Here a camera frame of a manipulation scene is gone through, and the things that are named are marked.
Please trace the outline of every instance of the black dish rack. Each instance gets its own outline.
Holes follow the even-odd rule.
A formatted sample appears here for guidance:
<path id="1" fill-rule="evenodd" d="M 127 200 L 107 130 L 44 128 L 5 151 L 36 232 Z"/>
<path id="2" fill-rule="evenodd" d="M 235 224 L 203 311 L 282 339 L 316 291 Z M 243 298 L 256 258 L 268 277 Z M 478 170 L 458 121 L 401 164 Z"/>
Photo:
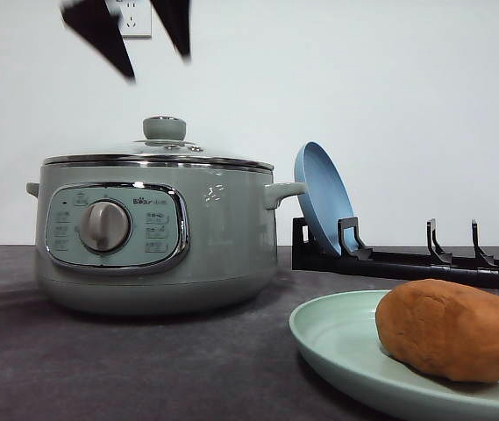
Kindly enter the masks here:
<path id="1" fill-rule="evenodd" d="M 308 230 L 304 239 L 305 218 L 292 221 L 292 268 L 334 272 L 343 275 L 363 275 L 378 278 L 416 280 L 443 279 L 479 288 L 499 289 L 499 259 L 479 247 L 477 222 L 471 223 L 474 257 L 458 257 L 446 253 L 436 240 L 436 221 L 426 223 L 429 254 L 391 253 L 375 251 L 364 245 L 359 236 L 358 218 L 342 218 L 338 223 L 340 257 L 327 255 Z M 345 243 L 345 229 L 353 229 L 359 247 L 351 250 Z"/>

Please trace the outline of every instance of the dough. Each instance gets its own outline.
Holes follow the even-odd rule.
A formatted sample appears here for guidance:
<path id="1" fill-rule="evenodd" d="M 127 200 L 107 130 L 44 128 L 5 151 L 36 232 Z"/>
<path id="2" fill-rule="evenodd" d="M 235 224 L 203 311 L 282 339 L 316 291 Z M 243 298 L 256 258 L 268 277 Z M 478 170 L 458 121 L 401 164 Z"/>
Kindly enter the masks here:
<path id="1" fill-rule="evenodd" d="M 435 279 L 406 282 L 382 298 L 375 323 L 389 353 L 423 373 L 499 381 L 499 296 Z"/>

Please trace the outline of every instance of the pot handle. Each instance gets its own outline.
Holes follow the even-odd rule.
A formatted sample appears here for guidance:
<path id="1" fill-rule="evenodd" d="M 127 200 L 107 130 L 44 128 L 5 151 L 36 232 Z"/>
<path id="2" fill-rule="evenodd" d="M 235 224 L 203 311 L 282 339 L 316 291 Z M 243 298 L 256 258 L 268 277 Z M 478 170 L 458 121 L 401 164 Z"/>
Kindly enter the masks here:
<path id="1" fill-rule="evenodd" d="M 39 198 L 39 184 L 37 182 L 28 182 L 27 193 L 29 193 L 31 196 Z"/>
<path id="2" fill-rule="evenodd" d="M 265 186 L 265 209 L 276 209 L 280 206 L 282 199 L 301 195 L 308 191 L 305 182 L 279 182 Z"/>

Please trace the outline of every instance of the countertop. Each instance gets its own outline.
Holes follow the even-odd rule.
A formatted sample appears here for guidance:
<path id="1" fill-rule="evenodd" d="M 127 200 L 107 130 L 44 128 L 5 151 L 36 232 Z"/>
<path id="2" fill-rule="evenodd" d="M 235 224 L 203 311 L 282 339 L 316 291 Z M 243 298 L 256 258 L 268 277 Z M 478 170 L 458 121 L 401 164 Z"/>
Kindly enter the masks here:
<path id="1" fill-rule="evenodd" d="M 279 260 L 243 303 L 108 318 L 52 303 L 33 279 L 32 246 L 0 246 L 0 421 L 393 419 L 316 375 L 288 320 L 312 298 L 402 281 L 292 271 L 290 247 Z"/>

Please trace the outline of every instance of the black object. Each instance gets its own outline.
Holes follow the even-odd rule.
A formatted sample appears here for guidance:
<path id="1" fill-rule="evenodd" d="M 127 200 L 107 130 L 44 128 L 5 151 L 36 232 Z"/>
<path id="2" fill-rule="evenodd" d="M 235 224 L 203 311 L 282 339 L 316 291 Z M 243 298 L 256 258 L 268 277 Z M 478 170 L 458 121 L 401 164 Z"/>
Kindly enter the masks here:
<path id="1" fill-rule="evenodd" d="M 294 218 L 292 224 L 292 268 L 344 275 L 364 275 L 378 278 L 416 280 L 437 278 L 480 288 L 499 289 L 499 259 L 494 259 L 479 247 L 477 222 L 472 221 L 474 257 L 458 257 L 446 253 L 436 240 L 436 221 L 426 224 L 428 254 L 377 252 L 366 247 L 359 237 L 358 218 L 339 220 L 340 257 L 327 255 L 308 232 L 304 241 L 304 218 Z M 351 251 L 345 244 L 343 231 L 353 228 L 359 244 Z"/>
<path id="2" fill-rule="evenodd" d="M 61 8 L 62 19 L 88 41 L 126 78 L 135 80 L 134 69 L 113 16 L 104 0 L 82 0 Z"/>
<path id="3" fill-rule="evenodd" d="M 190 58 L 190 0 L 150 0 L 183 59 Z"/>

